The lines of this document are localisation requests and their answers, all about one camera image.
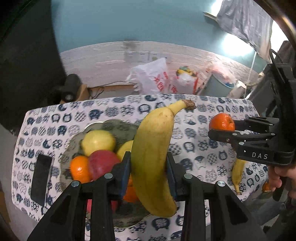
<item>plate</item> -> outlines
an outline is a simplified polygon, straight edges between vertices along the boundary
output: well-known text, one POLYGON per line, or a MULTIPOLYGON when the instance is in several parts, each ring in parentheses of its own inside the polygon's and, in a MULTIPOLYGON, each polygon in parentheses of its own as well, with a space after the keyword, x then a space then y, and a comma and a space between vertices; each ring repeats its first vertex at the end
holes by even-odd
MULTIPOLYGON (((70 162, 71 160, 79 155, 83 155, 83 150, 81 148, 81 141, 83 140, 86 133, 92 130, 106 130, 109 131, 116 139, 115 152, 127 141, 133 140, 137 132, 138 126, 135 124, 128 123, 122 120, 107 120, 98 121, 88 125, 82 132, 74 135, 69 141, 65 152, 59 159, 61 175, 60 183, 62 185, 62 190, 64 191, 66 187, 73 181, 70 173, 70 162)), ((136 225, 144 217, 148 216, 150 213, 143 207, 141 202, 128 203, 122 201, 116 212, 113 214, 113 223, 115 227, 128 228, 136 225)), ((86 213, 86 221, 90 220, 91 214, 86 213)))

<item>black phone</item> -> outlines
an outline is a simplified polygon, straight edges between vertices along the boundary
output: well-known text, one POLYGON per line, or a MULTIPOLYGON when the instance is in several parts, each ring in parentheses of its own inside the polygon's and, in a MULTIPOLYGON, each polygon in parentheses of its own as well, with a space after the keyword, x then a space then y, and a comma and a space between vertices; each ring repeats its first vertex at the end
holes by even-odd
POLYGON ((31 186, 31 199, 41 206, 45 206, 47 183, 50 179, 52 158, 38 155, 31 186))

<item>yellow banana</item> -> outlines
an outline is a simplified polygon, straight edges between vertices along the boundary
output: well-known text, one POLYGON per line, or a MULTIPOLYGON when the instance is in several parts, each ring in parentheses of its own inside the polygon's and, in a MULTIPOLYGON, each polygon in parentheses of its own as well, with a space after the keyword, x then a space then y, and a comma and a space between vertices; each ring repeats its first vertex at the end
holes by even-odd
POLYGON ((241 194, 241 192, 239 191, 239 184, 242 180, 242 171, 244 169, 245 163, 245 160, 237 159, 231 172, 232 182, 237 194, 241 194))
POLYGON ((153 215, 171 217, 177 206, 168 186, 165 161, 174 127, 182 109, 195 109, 191 100, 179 100, 151 111, 140 124, 131 150, 131 176, 136 194, 153 215))

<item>cat print tablecloth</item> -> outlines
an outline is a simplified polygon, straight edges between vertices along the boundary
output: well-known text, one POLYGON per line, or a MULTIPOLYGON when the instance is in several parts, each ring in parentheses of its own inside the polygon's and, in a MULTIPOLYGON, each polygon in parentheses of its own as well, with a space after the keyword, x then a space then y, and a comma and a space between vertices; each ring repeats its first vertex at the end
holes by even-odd
MULTIPOLYGON (((26 113, 14 152, 12 168, 12 201, 31 218, 39 221, 59 197, 64 183, 60 175, 69 176, 69 170, 61 173, 63 152, 71 137, 95 121, 121 119, 139 125, 155 108, 168 106, 180 100, 191 99, 197 109, 182 110, 175 117, 175 125, 169 146, 177 163, 200 180, 215 183, 225 181, 234 191, 231 169, 236 153, 230 144, 208 138, 211 118, 224 112, 239 120, 258 116, 253 104, 245 99, 227 99, 184 94, 134 95, 71 102, 34 109, 26 113), (38 155, 53 158, 51 177, 46 190, 46 206, 41 207, 31 200, 31 182, 38 155)), ((241 200, 260 189, 267 179, 265 165, 247 162, 239 185, 241 200)), ((205 202, 206 222, 210 223, 209 205, 205 202)), ((117 241, 170 240, 181 235, 184 203, 178 203, 178 211, 171 218, 148 216, 132 228, 116 228, 117 241)), ((86 240, 89 240, 90 223, 86 222, 86 240)))

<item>teal wall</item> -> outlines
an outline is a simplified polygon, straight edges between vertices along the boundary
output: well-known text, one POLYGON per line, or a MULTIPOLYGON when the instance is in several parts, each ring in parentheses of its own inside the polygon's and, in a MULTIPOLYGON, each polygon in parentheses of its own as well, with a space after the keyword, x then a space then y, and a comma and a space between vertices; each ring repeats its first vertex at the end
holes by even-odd
MULTIPOLYGON (((231 56, 227 35, 211 19, 215 0, 52 0, 52 20, 60 52, 97 43, 137 40, 185 45, 229 57, 251 67, 255 51, 231 56)), ((256 57, 254 70, 266 62, 256 57)))

